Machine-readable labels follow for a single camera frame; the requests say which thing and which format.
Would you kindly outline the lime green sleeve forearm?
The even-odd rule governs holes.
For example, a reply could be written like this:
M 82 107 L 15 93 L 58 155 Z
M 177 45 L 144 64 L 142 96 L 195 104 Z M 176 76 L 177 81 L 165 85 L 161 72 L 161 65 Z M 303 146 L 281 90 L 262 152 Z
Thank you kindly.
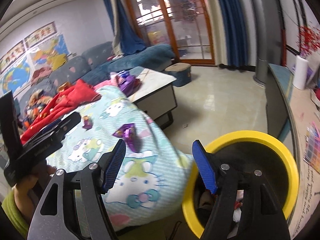
M 11 191 L 3 200 L 1 204 L 5 214 L 11 221 L 15 229 L 20 233 L 23 239 L 27 239 L 29 224 L 25 221 L 24 217 L 20 213 L 14 197 L 14 191 Z

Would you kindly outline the person left hand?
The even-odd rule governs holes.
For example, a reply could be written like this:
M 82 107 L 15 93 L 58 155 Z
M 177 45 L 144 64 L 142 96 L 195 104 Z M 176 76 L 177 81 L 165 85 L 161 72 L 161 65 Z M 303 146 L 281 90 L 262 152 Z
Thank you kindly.
M 15 204 L 27 223 L 31 222 L 35 211 L 35 205 L 29 197 L 28 192 L 36 185 L 39 179 L 39 174 L 40 173 L 33 168 L 30 171 L 30 174 L 25 176 L 14 187 Z

